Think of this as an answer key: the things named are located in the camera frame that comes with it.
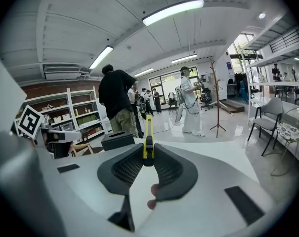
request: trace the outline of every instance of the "staircase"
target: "staircase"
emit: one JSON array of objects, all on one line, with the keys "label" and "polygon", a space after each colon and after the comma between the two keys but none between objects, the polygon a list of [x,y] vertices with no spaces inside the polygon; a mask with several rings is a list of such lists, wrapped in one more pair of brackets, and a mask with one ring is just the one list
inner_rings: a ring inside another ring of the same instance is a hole
[{"label": "staircase", "polygon": [[245,107],[241,104],[236,103],[235,101],[226,99],[226,100],[221,100],[221,102],[224,105],[226,105],[227,108],[225,108],[221,104],[219,105],[219,107],[228,113],[242,113],[245,111]]}]

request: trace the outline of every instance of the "coat rack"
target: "coat rack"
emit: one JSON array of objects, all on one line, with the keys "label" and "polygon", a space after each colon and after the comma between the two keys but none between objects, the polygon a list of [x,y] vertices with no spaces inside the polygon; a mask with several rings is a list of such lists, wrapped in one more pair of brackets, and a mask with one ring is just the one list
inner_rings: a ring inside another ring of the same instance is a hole
[{"label": "coat rack", "polygon": [[216,80],[216,75],[215,75],[215,71],[214,71],[214,67],[213,67],[214,61],[212,62],[211,58],[210,58],[210,62],[211,62],[210,68],[212,69],[213,74],[214,74],[215,90],[216,90],[216,102],[217,102],[217,124],[215,126],[213,126],[210,130],[217,127],[217,131],[216,131],[216,137],[217,137],[219,128],[222,128],[225,132],[226,132],[226,130],[219,124],[219,105],[221,104],[221,102],[218,99],[218,80]]}]

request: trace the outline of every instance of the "air conditioner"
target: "air conditioner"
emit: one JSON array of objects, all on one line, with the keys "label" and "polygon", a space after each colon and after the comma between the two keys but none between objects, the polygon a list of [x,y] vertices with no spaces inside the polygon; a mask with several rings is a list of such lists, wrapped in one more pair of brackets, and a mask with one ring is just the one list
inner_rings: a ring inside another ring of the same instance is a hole
[{"label": "air conditioner", "polygon": [[73,65],[46,65],[44,73],[47,80],[70,80],[81,76],[80,67]]}]

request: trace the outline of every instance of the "hand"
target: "hand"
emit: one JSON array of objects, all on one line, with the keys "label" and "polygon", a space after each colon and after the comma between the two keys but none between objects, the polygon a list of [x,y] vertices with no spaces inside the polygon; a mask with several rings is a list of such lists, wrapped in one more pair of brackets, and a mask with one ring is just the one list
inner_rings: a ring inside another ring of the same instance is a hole
[{"label": "hand", "polygon": [[[159,189],[159,184],[154,184],[151,188],[150,188],[150,191],[151,191],[151,194],[156,196],[157,194],[157,190]],[[147,206],[149,209],[153,210],[155,209],[155,206],[156,206],[156,200],[153,199],[153,200],[149,200],[147,202]]]}]

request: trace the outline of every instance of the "ceiling light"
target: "ceiling light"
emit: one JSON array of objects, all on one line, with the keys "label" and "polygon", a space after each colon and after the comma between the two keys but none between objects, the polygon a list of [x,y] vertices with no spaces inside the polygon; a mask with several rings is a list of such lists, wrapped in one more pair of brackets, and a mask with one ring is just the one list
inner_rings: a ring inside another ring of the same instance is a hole
[{"label": "ceiling light", "polygon": [[136,74],[135,77],[138,77],[138,76],[140,76],[140,75],[142,75],[142,74],[144,74],[144,73],[147,73],[147,72],[149,72],[149,71],[152,71],[152,70],[154,70],[154,69],[151,68],[151,69],[145,70],[145,71],[143,71],[143,72],[140,72],[140,73]]},{"label": "ceiling light", "polygon": [[186,57],[183,57],[183,58],[180,58],[180,59],[173,60],[173,61],[171,61],[171,63],[191,59],[191,58],[194,58],[194,57],[197,57],[197,56],[198,56],[197,54],[189,55],[189,56],[186,56]]},{"label": "ceiling light", "polygon": [[89,69],[95,69],[96,66],[113,50],[113,47],[107,45],[102,53],[95,59]]},{"label": "ceiling light", "polygon": [[202,8],[204,4],[203,0],[189,0],[189,1],[183,1],[179,2],[170,6],[167,6],[161,10],[158,10],[154,13],[151,13],[150,15],[144,17],[142,19],[143,23],[146,26],[149,26],[163,18],[169,17],[171,15],[177,14],[179,12],[183,12],[186,10],[196,9],[196,8]]},{"label": "ceiling light", "polygon": [[260,18],[260,19],[263,19],[265,16],[266,16],[265,13],[260,13],[259,18]]}]

